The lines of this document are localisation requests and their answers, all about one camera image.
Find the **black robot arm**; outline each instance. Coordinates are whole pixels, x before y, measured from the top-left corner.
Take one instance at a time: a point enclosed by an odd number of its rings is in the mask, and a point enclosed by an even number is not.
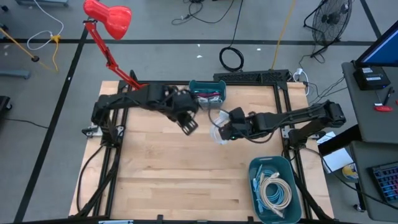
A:
[[[169,120],[176,122],[186,135],[198,127],[193,120],[193,115],[199,109],[195,95],[188,90],[179,90],[176,86],[151,83],[139,90],[99,97],[94,105],[91,121],[103,132],[102,144],[113,146],[118,142],[118,129],[109,118],[111,110],[137,106],[164,114]]]
[[[289,131],[292,147],[324,128],[339,128],[346,122],[340,105],[330,101],[279,114],[250,112],[245,116],[242,108],[235,108],[229,112],[229,120],[218,130],[223,140],[262,138],[278,128],[311,121],[301,129]]]

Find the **red lamp shade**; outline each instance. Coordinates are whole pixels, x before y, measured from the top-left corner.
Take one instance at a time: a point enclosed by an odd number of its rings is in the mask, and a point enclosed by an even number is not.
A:
[[[96,0],[86,0],[83,9],[88,16],[102,22],[116,40],[122,39],[129,28],[132,12],[128,7],[108,7]]]

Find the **white cable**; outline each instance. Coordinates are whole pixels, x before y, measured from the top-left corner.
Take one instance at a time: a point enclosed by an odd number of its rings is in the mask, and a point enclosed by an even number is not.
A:
[[[300,79],[300,75],[301,75],[301,74],[304,74],[305,79],[306,79],[306,81],[307,81],[307,83],[308,83],[308,82],[309,82],[309,80],[308,80],[308,75],[304,72],[304,70],[303,70],[302,68],[298,68],[297,71],[293,74],[293,80],[294,80],[295,82],[298,82],[299,79]],[[310,89],[309,89],[309,87],[307,87],[307,91],[305,92],[305,95],[308,96],[309,93],[310,93]]]
[[[289,203],[292,201],[292,189],[288,185],[288,183],[281,178],[278,178],[279,173],[273,173],[270,177],[265,177],[264,174],[261,174],[260,177],[260,185],[259,185],[259,193],[262,202],[273,211],[275,214],[280,216],[281,218],[284,217],[283,213],[280,212],[281,210],[285,209]],[[276,205],[269,201],[267,197],[267,187],[270,184],[276,184],[283,188],[284,191],[284,199],[282,203]]]
[[[50,14],[48,14],[46,11],[44,11],[44,9],[41,8],[41,6],[37,3],[36,0],[33,0],[33,1],[36,3],[37,7],[39,7],[39,9],[40,9],[42,12],[44,12],[46,15],[48,15],[49,17],[51,17],[53,20],[55,20],[55,21],[61,23],[61,30],[60,30],[60,32],[57,34],[57,35],[60,35],[61,32],[63,31],[63,23],[62,23],[61,21],[59,21],[58,19],[56,19],[55,17],[53,17],[53,16],[51,16]],[[33,38],[37,37],[38,35],[43,34],[43,33],[46,33],[46,32],[48,32],[48,33],[50,34],[50,39],[49,39],[49,41],[47,41],[45,44],[43,44],[43,45],[41,45],[40,47],[37,47],[37,48],[35,48],[35,49],[29,46],[30,40],[32,40]],[[30,49],[30,50],[39,50],[39,49],[41,49],[42,47],[46,46],[46,45],[51,41],[51,37],[53,37],[51,31],[49,31],[49,30],[40,31],[40,32],[38,32],[37,34],[33,35],[32,37],[30,37],[30,38],[27,40],[27,42],[26,42],[27,48]]]
[[[229,120],[229,114],[225,113],[224,111],[220,111],[220,116],[214,120],[214,123],[217,124],[218,126],[221,126],[222,123],[225,121]],[[222,140],[220,134],[218,134],[218,128],[212,124],[210,128],[210,136],[214,139],[215,142],[218,144],[227,144],[227,140]]]

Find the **teal box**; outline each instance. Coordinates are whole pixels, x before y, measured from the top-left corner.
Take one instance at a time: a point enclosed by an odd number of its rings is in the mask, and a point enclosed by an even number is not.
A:
[[[292,189],[292,201],[290,204],[281,211],[284,214],[284,218],[279,217],[271,210],[266,210],[262,213],[259,211],[256,193],[253,191],[252,180],[256,178],[257,172],[261,166],[261,171],[271,170],[273,172],[279,172],[279,178],[285,180],[290,188]],[[297,193],[296,184],[294,182],[294,176],[292,166],[290,162],[282,156],[269,156],[269,157],[258,157],[250,162],[249,166],[249,183],[252,194],[253,209],[259,219],[265,224],[278,224],[278,223],[297,223],[301,218],[301,203],[299,195]],[[272,195],[276,191],[276,186],[271,184],[267,188],[267,195]]]
[[[226,99],[226,83],[221,80],[218,83],[217,82],[197,82],[196,80],[192,80],[189,82],[189,89],[192,93],[195,94],[195,91],[219,91],[221,95],[221,100],[223,102],[221,103],[201,103],[199,102],[200,106],[202,108],[208,108],[209,106],[213,108],[221,108],[223,103],[225,102]]]

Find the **white paper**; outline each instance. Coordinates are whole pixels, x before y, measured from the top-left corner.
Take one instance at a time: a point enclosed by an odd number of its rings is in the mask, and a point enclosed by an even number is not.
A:
[[[335,136],[336,136],[336,134],[333,131],[329,132],[325,136],[323,136],[322,138],[317,140],[317,143],[321,144]],[[352,164],[354,162],[353,159],[351,158],[351,156],[349,156],[349,154],[347,153],[345,148],[339,149],[335,152],[332,152],[329,155],[323,156],[323,159],[328,164],[328,167],[330,168],[330,170],[332,172],[334,172],[340,168],[343,168],[344,166],[347,166],[348,164]],[[323,165],[324,170],[329,174],[330,170],[325,165],[325,162],[322,161],[322,165]]]

